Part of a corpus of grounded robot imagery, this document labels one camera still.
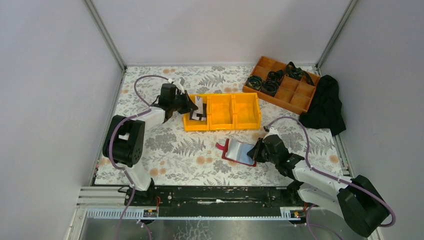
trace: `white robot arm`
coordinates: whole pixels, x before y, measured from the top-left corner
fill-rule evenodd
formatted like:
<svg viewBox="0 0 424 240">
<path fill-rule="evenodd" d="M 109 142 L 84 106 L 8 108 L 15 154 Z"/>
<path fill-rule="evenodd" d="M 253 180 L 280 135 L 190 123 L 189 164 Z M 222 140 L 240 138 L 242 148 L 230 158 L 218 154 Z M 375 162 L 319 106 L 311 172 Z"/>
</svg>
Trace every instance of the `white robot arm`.
<svg viewBox="0 0 424 240">
<path fill-rule="evenodd" d="M 289 153 L 274 127 L 264 128 L 268 134 L 259 138 L 247 155 L 259 163 L 275 164 L 280 174 L 293 179 L 287 188 L 295 191 L 305 203 L 319 205 L 339 215 L 363 237 L 371 235 L 389 216 L 389 210 L 379 201 L 349 185 L 359 186 L 383 200 L 366 177 L 350 178 L 309 166 L 304 157 Z"/>
<path fill-rule="evenodd" d="M 112 140 L 113 161 L 117 167 L 126 170 L 133 181 L 135 190 L 139 195 L 146 195 L 147 199 L 151 198 L 148 196 L 148 190 L 153 186 L 153 180 L 149 177 L 144 165 L 138 163 L 146 141 L 145 132 L 165 123 L 174 112 L 185 114 L 198 109 L 180 81 L 181 78 L 175 81 L 169 79 L 168 83 L 164 83 L 158 96 L 158 103 L 152 104 L 148 113 L 125 121 Z M 112 118 L 102 148 L 105 157 L 109 157 L 113 131 L 125 118 L 120 115 Z"/>
</svg>

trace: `yellow bin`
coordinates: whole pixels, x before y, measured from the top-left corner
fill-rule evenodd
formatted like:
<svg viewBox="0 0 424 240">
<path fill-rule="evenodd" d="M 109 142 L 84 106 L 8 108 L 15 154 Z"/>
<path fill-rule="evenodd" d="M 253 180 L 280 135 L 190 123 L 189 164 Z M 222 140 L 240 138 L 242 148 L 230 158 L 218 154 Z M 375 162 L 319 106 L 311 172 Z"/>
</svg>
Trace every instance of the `yellow bin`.
<svg viewBox="0 0 424 240">
<path fill-rule="evenodd" d="M 261 127 L 261 110 L 256 92 L 229 94 L 190 94 L 202 97 L 206 103 L 206 121 L 189 120 L 189 113 L 184 114 L 183 123 L 186 131 L 240 130 L 259 129 Z"/>
</svg>

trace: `metal floor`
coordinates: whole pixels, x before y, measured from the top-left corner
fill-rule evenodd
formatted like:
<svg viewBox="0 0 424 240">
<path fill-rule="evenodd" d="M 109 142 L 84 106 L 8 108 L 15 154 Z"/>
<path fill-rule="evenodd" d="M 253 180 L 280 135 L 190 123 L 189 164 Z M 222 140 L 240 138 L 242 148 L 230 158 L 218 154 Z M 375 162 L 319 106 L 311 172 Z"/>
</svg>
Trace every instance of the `metal floor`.
<svg viewBox="0 0 424 240">
<path fill-rule="evenodd" d="M 337 231 L 344 240 L 364 240 L 340 217 L 327 210 L 313 209 L 312 223 Z M 85 220 L 80 240 L 115 240 L 117 219 Z M 149 224 L 154 240 L 313 240 L 306 226 L 294 227 L 280 220 L 156 220 Z M 331 232 L 313 228 L 320 240 L 337 240 Z M 146 228 L 136 220 L 123 220 L 120 240 L 148 240 Z"/>
</svg>

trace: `gray wall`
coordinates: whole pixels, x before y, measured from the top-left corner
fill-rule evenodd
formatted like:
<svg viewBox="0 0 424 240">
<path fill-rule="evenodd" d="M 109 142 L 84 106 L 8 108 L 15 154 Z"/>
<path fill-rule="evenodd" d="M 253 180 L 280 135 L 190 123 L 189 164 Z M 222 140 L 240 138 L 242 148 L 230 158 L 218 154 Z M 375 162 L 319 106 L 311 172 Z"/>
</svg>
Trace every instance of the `gray wall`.
<svg viewBox="0 0 424 240">
<path fill-rule="evenodd" d="M 322 67 L 340 84 L 355 174 L 396 213 L 385 240 L 423 235 L 423 12 L 422 0 L 360 1 Z"/>
<path fill-rule="evenodd" d="M 128 65 L 315 63 L 349 0 L 94 0 Z"/>
<path fill-rule="evenodd" d="M 82 0 L 0 10 L 0 239 L 62 239 L 120 70 Z"/>
</svg>

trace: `floral table surface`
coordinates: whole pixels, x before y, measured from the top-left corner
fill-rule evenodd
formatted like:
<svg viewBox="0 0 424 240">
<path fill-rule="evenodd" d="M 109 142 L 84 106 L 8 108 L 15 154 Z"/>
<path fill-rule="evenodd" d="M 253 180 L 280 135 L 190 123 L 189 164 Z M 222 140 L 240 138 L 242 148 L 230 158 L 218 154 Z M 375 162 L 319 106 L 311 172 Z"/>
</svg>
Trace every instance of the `floral table surface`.
<svg viewBox="0 0 424 240">
<path fill-rule="evenodd" d="M 251 73 L 253 66 L 178 66 L 129 67 L 117 101 L 115 115 L 130 116 L 147 107 L 134 93 L 134 82 L 144 75 L 161 75 L 185 79 L 184 88 L 189 94 L 238 93 Z M 312 67 L 303 67 L 312 72 Z M 137 84 L 137 90 L 152 103 L 160 93 L 164 80 L 146 78 Z M 261 125 L 267 125 L 280 116 L 298 115 L 259 100 Z M 281 139 L 290 152 L 305 155 L 306 139 L 299 125 L 291 119 L 274 123 Z M 183 117 L 178 113 L 164 124 L 146 132 L 143 163 L 156 185 L 185 186 L 287 186 L 292 180 L 279 174 L 272 163 L 258 163 L 256 167 L 221 159 L 222 152 L 216 143 L 224 144 L 227 138 L 255 144 L 264 130 L 184 131 Z M 309 160 L 315 166 L 336 174 L 342 169 L 329 129 L 307 129 L 310 139 Z M 113 168 L 106 157 L 98 160 L 96 185 L 127 185 L 123 172 Z"/>
</svg>

